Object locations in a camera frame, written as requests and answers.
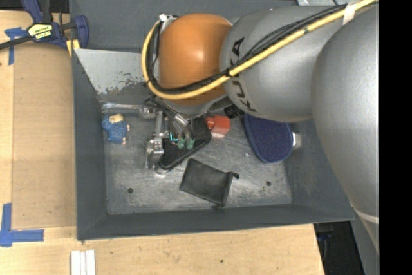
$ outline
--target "blue object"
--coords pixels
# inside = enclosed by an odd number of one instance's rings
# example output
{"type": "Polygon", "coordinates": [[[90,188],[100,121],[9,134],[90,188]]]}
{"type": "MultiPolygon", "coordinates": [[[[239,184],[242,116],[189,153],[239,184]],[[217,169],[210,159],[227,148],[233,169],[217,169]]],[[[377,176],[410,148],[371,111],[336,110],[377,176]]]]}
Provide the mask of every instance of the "blue object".
{"type": "Polygon", "coordinates": [[[12,204],[3,205],[3,218],[1,219],[0,247],[11,247],[18,242],[44,241],[44,229],[29,229],[24,231],[11,230],[12,204]]]}
{"type": "MultiPolygon", "coordinates": [[[[6,29],[5,34],[7,37],[10,38],[12,41],[16,37],[25,37],[27,36],[26,30],[18,27],[18,28],[12,28],[12,29],[6,29]]],[[[11,45],[8,51],[8,65],[11,66],[14,63],[14,46],[11,45]]]]}
{"type": "Polygon", "coordinates": [[[288,123],[245,114],[243,127],[253,151],[262,162],[280,162],[292,152],[293,134],[288,123]]]}
{"type": "Polygon", "coordinates": [[[37,0],[21,0],[24,11],[28,12],[33,19],[33,23],[40,23],[43,20],[43,14],[40,4],[37,0]]]}
{"type": "Polygon", "coordinates": [[[82,48],[86,48],[89,42],[89,26],[86,16],[75,16],[75,24],[77,28],[77,40],[82,48]]]}
{"type": "MultiPolygon", "coordinates": [[[[56,45],[67,50],[67,38],[62,35],[60,26],[56,22],[52,22],[52,17],[49,14],[50,9],[48,1],[46,4],[40,4],[39,0],[21,0],[21,4],[23,5],[24,11],[29,13],[32,17],[33,24],[46,23],[47,25],[51,25],[53,27],[53,30],[51,31],[52,36],[40,39],[33,38],[33,41],[35,43],[48,43],[56,45]]],[[[75,27],[77,28],[77,39],[79,40],[80,46],[85,48],[89,41],[89,28],[86,17],[83,15],[76,16],[75,27]]]]}
{"type": "Polygon", "coordinates": [[[127,124],[124,122],[110,123],[111,115],[104,115],[102,120],[102,127],[108,133],[110,142],[117,144],[123,143],[123,138],[126,137],[127,124]]]}

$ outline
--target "orange object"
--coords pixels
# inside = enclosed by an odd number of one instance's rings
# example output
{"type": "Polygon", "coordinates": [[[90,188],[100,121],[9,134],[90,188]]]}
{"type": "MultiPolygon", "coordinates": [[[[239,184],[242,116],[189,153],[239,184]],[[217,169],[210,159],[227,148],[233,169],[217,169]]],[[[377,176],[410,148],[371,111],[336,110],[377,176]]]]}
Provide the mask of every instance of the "orange object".
{"type": "Polygon", "coordinates": [[[214,137],[223,138],[230,130],[230,119],[226,116],[206,117],[206,123],[214,137]]]}
{"type": "MultiPolygon", "coordinates": [[[[161,87],[181,87],[219,73],[221,46],[231,28],[222,16],[203,13],[187,14],[171,23],[160,36],[161,87]]],[[[171,102],[196,106],[224,93],[223,86],[219,86],[197,97],[171,102]]]]}

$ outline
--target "bin floor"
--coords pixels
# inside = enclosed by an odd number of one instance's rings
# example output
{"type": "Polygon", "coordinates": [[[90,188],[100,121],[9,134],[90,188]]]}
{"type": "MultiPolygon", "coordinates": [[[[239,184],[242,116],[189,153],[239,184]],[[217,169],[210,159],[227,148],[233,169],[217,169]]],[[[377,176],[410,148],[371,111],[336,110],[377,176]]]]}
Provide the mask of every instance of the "bin floor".
{"type": "MultiPolygon", "coordinates": [[[[164,176],[144,167],[145,142],[154,131],[155,121],[124,114],[130,125],[125,145],[108,142],[104,135],[106,193],[109,214],[160,212],[182,209],[208,209],[214,205],[179,190],[187,160],[164,176]]],[[[290,204],[291,192],[282,162],[265,164],[249,146],[241,120],[231,120],[223,140],[212,140],[193,158],[222,171],[233,171],[225,208],[290,204]]]]}

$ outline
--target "white tape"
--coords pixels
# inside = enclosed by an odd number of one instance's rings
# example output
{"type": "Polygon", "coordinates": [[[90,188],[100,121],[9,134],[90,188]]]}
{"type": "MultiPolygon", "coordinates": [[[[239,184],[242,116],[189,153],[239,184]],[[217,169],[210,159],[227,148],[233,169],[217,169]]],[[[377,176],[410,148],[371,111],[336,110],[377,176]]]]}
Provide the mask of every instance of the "white tape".
{"type": "Polygon", "coordinates": [[[96,275],[95,251],[72,251],[70,254],[71,275],[96,275]]]}
{"type": "Polygon", "coordinates": [[[343,15],[342,25],[345,25],[346,23],[348,23],[355,17],[357,3],[358,3],[357,1],[352,1],[348,3],[348,5],[345,8],[345,14],[343,15]]]}

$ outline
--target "yellow cable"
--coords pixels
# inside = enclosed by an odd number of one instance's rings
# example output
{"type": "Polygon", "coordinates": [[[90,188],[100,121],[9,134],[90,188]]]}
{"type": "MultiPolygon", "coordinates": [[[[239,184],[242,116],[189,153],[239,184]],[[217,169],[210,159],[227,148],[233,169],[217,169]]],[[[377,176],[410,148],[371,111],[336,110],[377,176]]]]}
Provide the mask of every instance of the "yellow cable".
{"type": "MultiPolygon", "coordinates": [[[[372,3],[374,3],[377,0],[362,0],[359,1],[356,5],[356,10],[359,10],[365,6],[368,6],[372,3]]],[[[236,68],[232,69],[229,71],[229,75],[230,76],[235,76],[239,73],[241,73],[242,71],[246,70],[247,68],[250,68],[251,66],[255,65],[256,63],[258,63],[259,61],[265,59],[266,57],[268,57],[269,55],[271,55],[272,53],[276,52],[277,50],[279,50],[280,48],[290,44],[291,42],[295,41],[296,39],[302,37],[303,35],[305,35],[308,32],[314,31],[328,23],[331,23],[337,19],[340,19],[341,17],[344,16],[345,10],[340,10],[336,13],[333,13],[331,15],[328,15],[314,23],[309,24],[307,27],[300,29],[298,31],[296,31],[295,33],[289,35],[288,37],[282,39],[281,41],[279,41],[278,43],[275,43],[274,45],[272,45],[271,47],[267,48],[266,50],[264,50],[263,52],[257,54],[255,57],[251,58],[250,60],[246,61],[243,64],[240,64],[239,66],[237,66],[236,68]]],[[[224,82],[228,81],[230,79],[230,77],[228,76],[222,76],[218,79],[216,79],[215,81],[209,83],[208,85],[204,85],[200,88],[198,88],[197,90],[194,91],[188,91],[188,92],[184,92],[184,93],[179,93],[179,94],[168,94],[168,93],[164,93],[162,91],[159,91],[158,89],[156,89],[153,84],[151,82],[149,82],[149,75],[146,72],[146,53],[147,53],[147,48],[149,46],[149,42],[152,38],[153,32],[157,26],[157,24],[159,23],[156,22],[156,24],[151,28],[151,30],[149,31],[149,33],[147,34],[147,37],[144,41],[143,44],[143,49],[142,49],[142,69],[143,69],[143,76],[144,79],[147,83],[147,86],[149,87],[149,89],[157,96],[163,98],[163,99],[168,99],[168,100],[181,100],[181,99],[188,99],[191,97],[195,97],[197,95],[203,94],[205,92],[208,92],[214,88],[217,88],[218,86],[222,85],[224,82]]]]}

